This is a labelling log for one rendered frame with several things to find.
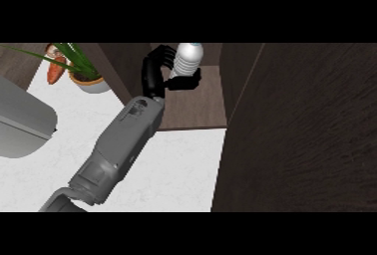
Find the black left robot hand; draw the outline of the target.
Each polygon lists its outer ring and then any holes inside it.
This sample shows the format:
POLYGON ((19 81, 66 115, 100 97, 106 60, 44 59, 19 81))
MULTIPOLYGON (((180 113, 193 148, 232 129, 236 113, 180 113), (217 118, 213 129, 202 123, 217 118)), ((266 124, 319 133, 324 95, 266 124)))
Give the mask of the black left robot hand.
POLYGON ((199 65, 189 77, 177 76, 170 78, 176 52, 177 49, 171 46, 158 45, 145 56, 142 68, 143 96, 151 99, 155 97, 164 98, 165 90, 193 90, 198 86, 201 80, 199 65))

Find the clear plastic water bottle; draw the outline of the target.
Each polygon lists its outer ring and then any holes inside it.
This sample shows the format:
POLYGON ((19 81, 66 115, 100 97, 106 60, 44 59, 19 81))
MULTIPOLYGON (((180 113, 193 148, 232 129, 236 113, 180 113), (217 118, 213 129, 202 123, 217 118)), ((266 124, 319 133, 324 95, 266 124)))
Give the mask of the clear plastic water bottle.
POLYGON ((189 77, 198 68, 201 58, 201 43, 180 43, 177 47, 170 78, 174 78, 177 76, 189 77))

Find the dark wooden cabinet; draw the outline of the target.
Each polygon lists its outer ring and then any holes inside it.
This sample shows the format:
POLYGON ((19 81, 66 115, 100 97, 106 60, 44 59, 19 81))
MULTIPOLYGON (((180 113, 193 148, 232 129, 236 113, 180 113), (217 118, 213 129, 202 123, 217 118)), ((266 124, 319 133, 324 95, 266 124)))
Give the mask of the dark wooden cabinet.
MULTIPOLYGON (((118 100, 125 104, 142 90, 142 61, 159 43, 80 43, 118 100)), ((159 130, 226 128, 245 89, 261 43, 204 43, 201 80, 189 91, 165 90, 159 130)))

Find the dark wooden cabinet door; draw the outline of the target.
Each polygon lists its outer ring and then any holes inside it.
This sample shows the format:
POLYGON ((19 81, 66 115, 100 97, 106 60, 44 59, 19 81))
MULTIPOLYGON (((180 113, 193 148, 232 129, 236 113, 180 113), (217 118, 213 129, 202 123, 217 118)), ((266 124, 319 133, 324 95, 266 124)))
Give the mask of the dark wooden cabinet door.
POLYGON ((377 211, 377 44, 264 45, 225 133, 216 211, 377 211))

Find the green potted plant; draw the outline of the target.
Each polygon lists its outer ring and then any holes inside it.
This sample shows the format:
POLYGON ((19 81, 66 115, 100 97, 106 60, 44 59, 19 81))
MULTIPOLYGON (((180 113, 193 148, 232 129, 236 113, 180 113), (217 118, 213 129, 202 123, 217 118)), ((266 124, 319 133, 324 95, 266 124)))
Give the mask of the green potted plant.
POLYGON ((68 74, 71 81, 78 86, 78 88, 87 94, 100 94, 105 93, 111 88, 108 83, 105 82, 105 78, 100 75, 94 65, 91 64, 89 58, 84 55, 83 50, 80 49, 75 43, 50 43, 60 50, 66 63, 55 61, 47 55, 46 50, 44 54, 32 53, 26 50, 16 49, 12 46, 4 46, 4 48, 15 50, 21 53, 28 54, 47 61, 50 64, 55 63, 60 67, 65 68, 63 74, 68 74))

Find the orange carrot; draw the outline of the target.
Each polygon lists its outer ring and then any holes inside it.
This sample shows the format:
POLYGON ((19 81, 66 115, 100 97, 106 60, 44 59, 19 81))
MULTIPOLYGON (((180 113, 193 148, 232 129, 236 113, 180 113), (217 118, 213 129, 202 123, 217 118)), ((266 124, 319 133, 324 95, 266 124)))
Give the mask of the orange carrot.
MULTIPOLYGON (((49 44, 46 47, 46 55, 62 64, 66 63, 66 58, 60 50, 56 48, 53 44, 49 44)), ((59 81, 63 75, 63 72, 65 72, 65 68, 56 65, 55 63, 52 63, 47 70, 47 83, 50 85, 53 85, 59 81)))

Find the grey rounded appliance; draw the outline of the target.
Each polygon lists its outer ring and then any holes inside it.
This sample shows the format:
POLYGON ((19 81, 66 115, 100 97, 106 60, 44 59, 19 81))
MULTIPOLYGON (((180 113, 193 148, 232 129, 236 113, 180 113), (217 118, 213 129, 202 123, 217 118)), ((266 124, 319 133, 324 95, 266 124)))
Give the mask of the grey rounded appliance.
POLYGON ((29 155, 52 138, 56 125, 53 108, 0 76, 0 156, 29 155))

